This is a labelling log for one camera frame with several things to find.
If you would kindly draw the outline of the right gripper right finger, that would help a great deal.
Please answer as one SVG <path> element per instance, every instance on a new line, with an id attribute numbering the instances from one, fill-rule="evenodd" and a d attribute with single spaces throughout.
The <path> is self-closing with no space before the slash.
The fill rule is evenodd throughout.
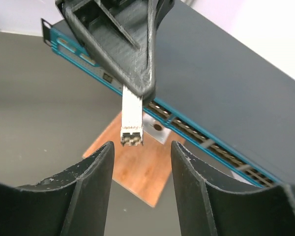
<path id="1" fill-rule="evenodd" d="M 295 184 L 238 181 L 176 141 L 171 162 L 183 236 L 295 236 Z"/>

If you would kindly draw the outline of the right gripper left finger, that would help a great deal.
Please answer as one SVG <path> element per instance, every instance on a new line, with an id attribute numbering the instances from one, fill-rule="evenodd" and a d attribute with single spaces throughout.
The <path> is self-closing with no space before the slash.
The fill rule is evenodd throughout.
<path id="1" fill-rule="evenodd" d="M 0 183 L 0 236 L 102 236 L 114 144 L 34 185 Z"/>

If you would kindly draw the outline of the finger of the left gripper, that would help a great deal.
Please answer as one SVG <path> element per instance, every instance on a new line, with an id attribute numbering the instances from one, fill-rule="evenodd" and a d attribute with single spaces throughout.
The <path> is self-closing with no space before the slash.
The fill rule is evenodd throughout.
<path id="1" fill-rule="evenodd" d="M 155 98 L 155 43 L 173 0 L 57 0 L 75 38 L 143 101 Z"/>

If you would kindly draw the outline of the silver transceiver plug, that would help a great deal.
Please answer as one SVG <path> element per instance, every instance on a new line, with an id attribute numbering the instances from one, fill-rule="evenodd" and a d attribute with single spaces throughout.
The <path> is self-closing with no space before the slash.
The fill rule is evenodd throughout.
<path id="1" fill-rule="evenodd" d="M 143 143 L 143 103 L 126 85 L 122 90 L 120 142 L 128 146 Z"/>

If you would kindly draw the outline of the wooden board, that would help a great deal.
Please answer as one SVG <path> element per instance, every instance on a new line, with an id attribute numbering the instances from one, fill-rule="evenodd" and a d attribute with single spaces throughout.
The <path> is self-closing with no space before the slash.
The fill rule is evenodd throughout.
<path id="1" fill-rule="evenodd" d="M 113 180 L 151 207 L 155 207 L 172 171 L 171 142 L 185 139 L 144 114 L 144 144 L 120 144 L 121 114 L 106 127 L 83 154 L 89 157 L 105 142 L 115 145 Z"/>

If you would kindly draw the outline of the blue-grey network switch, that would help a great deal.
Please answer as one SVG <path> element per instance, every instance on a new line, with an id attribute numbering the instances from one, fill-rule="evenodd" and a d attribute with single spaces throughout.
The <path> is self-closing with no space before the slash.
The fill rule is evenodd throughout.
<path id="1" fill-rule="evenodd" d="M 155 98 L 143 112 L 252 184 L 295 183 L 295 80 L 181 1 L 155 43 Z M 52 50 L 122 95 L 64 18 L 42 20 Z"/>

